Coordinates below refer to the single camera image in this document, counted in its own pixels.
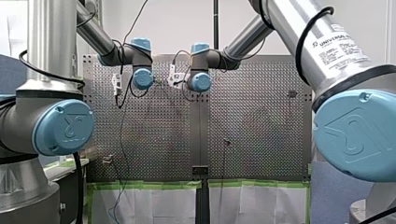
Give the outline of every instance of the metal pole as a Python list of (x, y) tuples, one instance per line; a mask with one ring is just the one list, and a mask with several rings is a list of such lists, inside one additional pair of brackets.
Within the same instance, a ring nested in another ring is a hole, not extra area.
[(219, 0), (213, 0), (214, 49), (219, 49)]
[(232, 58), (245, 57), (272, 32), (273, 30), (262, 22), (261, 16), (257, 15), (224, 50), (226, 56)]

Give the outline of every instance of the white paper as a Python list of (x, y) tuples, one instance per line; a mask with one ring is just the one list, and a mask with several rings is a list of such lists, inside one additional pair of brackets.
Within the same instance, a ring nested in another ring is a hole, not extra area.
[(11, 57), (18, 58), (27, 49), (27, 12), (21, 9), (18, 15), (8, 15), (9, 45)]
[[(117, 223), (112, 217), (114, 216), (112, 208), (116, 204), (119, 193), (120, 192), (118, 190), (100, 190), (94, 192), (92, 199), (92, 223)], [(117, 206), (115, 213), (118, 222), (135, 224), (133, 189), (126, 189), (121, 194), (120, 203)]]
[(277, 189), (275, 224), (303, 224), (305, 215), (306, 189)]
[(11, 55), (8, 36), (7, 14), (3, 14), (0, 11), (0, 54), (6, 56)]
[(275, 223), (276, 188), (243, 186), (239, 224)]
[(27, 5), (27, 1), (0, 1), (1, 54), (18, 58), (27, 48)]
[(153, 190), (154, 217), (195, 217), (195, 189)]
[(306, 189), (243, 186), (210, 189), (210, 220), (217, 224), (304, 224)]
[[(126, 189), (116, 210), (117, 220), (122, 224), (194, 224), (195, 195), (196, 189)], [(96, 190), (93, 193), (92, 223), (116, 224), (107, 211), (114, 206), (118, 196), (118, 190)]]
[(210, 221), (216, 224), (238, 224), (241, 188), (211, 188)]

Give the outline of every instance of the blue joint cap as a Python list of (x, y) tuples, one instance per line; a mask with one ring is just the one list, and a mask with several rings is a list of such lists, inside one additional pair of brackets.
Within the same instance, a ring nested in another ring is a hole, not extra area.
[(145, 49), (148, 51), (151, 51), (151, 42), (147, 38), (139, 38), (135, 37), (132, 41), (131, 44), (135, 47)]
[(154, 75), (146, 68), (139, 68), (134, 72), (133, 81), (139, 90), (147, 90), (154, 83)]
[(212, 80), (208, 73), (198, 73), (191, 80), (193, 91), (204, 92), (208, 91), (212, 86)]
[(209, 44), (196, 43), (191, 47), (191, 54), (198, 54), (207, 50), (209, 50)]
[(344, 91), (327, 100), (314, 119), (319, 151), (339, 171), (372, 182), (396, 181), (396, 95)]
[(32, 142), (45, 156), (62, 156), (82, 150), (93, 132), (93, 113), (80, 100), (61, 101), (43, 113), (35, 125)]

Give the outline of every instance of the pegboard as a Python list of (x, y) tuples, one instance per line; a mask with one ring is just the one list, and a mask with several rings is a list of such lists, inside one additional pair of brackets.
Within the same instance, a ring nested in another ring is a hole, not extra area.
[(312, 95), (292, 58), (256, 56), (212, 77), (209, 178), (307, 179)]
[[(191, 179), (190, 102), (163, 82), (169, 74), (171, 57), (156, 57), (156, 83), (147, 95), (136, 99), (129, 94), (123, 109), (116, 107), (111, 78), (119, 67), (105, 67), (93, 55), (84, 56), (84, 96), (95, 114), (89, 181), (114, 179)], [(187, 69), (187, 61), (179, 64)], [(126, 90), (132, 66), (124, 66)], [(143, 91), (134, 90), (141, 95)], [(113, 156), (111, 164), (103, 158)]]
[[(183, 56), (179, 71), (188, 66)], [(167, 85), (173, 55), (153, 59), (156, 83), (145, 97), (128, 100), (121, 146), (125, 107), (117, 109), (111, 85), (120, 68), (84, 56), (84, 96), (96, 116), (87, 150), (90, 182), (192, 179), (194, 165), (207, 165), (209, 178), (306, 179), (312, 97), (290, 56), (256, 56), (237, 71), (210, 71), (211, 91), (193, 103)], [(130, 74), (132, 67), (124, 70)], [(123, 78), (124, 90), (128, 78)], [(109, 155), (114, 162), (103, 163)]]

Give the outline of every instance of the label sticker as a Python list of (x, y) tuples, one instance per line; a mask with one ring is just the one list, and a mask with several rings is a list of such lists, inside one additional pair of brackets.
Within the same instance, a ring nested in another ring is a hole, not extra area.
[(351, 63), (370, 61), (346, 32), (323, 36), (308, 47), (320, 58), (321, 67), (330, 72), (341, 70)]
[(344, 29), (343, 26), (339, 24), (332, 24), (332, 28), (334, 29), (335, 32), (344, 32), (346, 29)]

